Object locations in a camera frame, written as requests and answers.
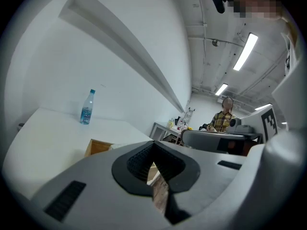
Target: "ceiling light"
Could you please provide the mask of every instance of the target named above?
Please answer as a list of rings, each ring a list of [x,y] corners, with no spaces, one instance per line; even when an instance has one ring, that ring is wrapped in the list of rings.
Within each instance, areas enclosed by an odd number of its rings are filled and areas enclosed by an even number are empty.
[[[220,95],[226,88],[228,87],[228,84],[223,83],[221,88],[215,93],[215,95]]]
[[[255,108],[255,110],[256,110],[256,111],[261,110],[261,109],[263,109],[263,108],[265,108],[265,107],[267,107],[267,106],[269,106],[269,105],[271,105],[271,103],[266,104],[266,105],[263,105],[263,106],[261,106],[261,107],[257,107],[257,108]]]
[[[239,71],[241,67],[244,65],[245,61],[247,60],[248,56],[250,55],[253,47],[255,46],[258,37],[252,33],[248,34],[248,40],[245,43],[244,49],[239,57],[239,60],[236,62],[234,70]]]

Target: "white table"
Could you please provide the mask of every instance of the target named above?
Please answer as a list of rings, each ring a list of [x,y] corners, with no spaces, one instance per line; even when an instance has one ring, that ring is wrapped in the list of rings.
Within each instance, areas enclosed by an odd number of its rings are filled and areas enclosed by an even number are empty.
[[[168,128],[166,123],[157,123],[155,122],[153,125],[152,132],[150,134],[150,138],[153,140],[163,140],[165,137],[165,133],[170,133],[176,137],[179,136],[180,131],[174,127]]]
[[[39,108],[25,123],[5,157],[2,174],[9,186],[31,198],[47,181],[84,157],[91,139],[109,143],[151,140],[124,121],[91,118]]]

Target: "white wall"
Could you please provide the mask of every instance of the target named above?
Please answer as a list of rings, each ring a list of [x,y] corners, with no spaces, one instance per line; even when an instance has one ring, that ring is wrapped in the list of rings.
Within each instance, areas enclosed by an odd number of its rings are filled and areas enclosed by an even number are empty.
[[[23,111],[31,114],[44,107],[80,115],[90,89],[96,90],[93,116],[128,121],[146,135],[155,121],[179,115],[123,60],[59,19],[33,55],[24,84]]]
[[[178,116],[178,110],[129,65],[58,18],[66,1],[30,0],[28,10],[12,23],[12,28],[23,25],[21,34],[7,34],[3,46],[11,45],[11,38],[16,43],[12,54],[5,55],[7,73],[1,86],[4,153],[17,134],[17,124],[26,122],[36,108],[77,113],[90,88],[97,91],[93,115],[124,119],[147,135],[154,121]],[[186,107],[191,93],[189,45],[174,1],[99,1],[137,37]],[[32,21],[24,25],[33,8]]]
[[[24,77],[33,53],[46,31],[58,18],[67,0],[25,0],[12,17],[0,40],[0,165],[26,121],[22,110]]]
[[[216,98],[204,96],[202,94],[192,94],[189,103],[191,109],[195,109],[190,120],[189,126],[194,130],[198,130],[203,124],[209,124],[217,112],[222,111],[222,104],[217,102]],[[247,114],[239,110],[233,109],[232,113],[237,117],[244,117]]]

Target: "black vent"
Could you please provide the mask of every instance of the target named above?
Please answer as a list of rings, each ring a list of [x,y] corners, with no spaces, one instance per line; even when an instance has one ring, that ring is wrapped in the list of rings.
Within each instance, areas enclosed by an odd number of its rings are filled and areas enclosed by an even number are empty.
[[[45,209],[45,212],[58,221],[62,221],[72,205],[76,202],[86,184],[78,181],[71,182]]]
[[[231,168],[231,169],[235,169],[235,170],[239,170],[241,168],[241,166],[242,166],[241,164],[227,162],[227,161],[224,161],[224,160],[219,161],[217,164],[225,166],[225,167],[228,167],[228,168]]]
[[[162,147],[156,145],[155,149],[156,159],[154,163],[166,182],[180,174],[186,167],[182,159],[174,156]]]
[[[151,156],[151,147],[152,145],[146,147],[127,161],[129,172],[143,182],[147,182],[148,172],[154,161]]]

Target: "person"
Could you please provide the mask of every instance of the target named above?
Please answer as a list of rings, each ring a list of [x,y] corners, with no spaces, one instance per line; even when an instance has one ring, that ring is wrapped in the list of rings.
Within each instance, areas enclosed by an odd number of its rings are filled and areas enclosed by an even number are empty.
[[[214,132],[224,132],[229,126],[230,119],[236,117],[231,113],[233,106],[233,99],[226,97],[222,102],[223,110],[214,115],[211,123],[207,126],[207,130]]]
[[[297,26],[293,23],[289,11],[282,5],[280,0],[234,0],[234,4],[250,12],[253,17],[265,18],[268,20],[284,21],[284,29],[281,36],[285,40],[287,56],[285,59],[285,75],[288,75],[298,64],[301,58],[302,38],[298,33]]]
[[[200,126],[199,130],[200,131],[206,131],[207,130],[207,124],[203,124],[202,126]]]

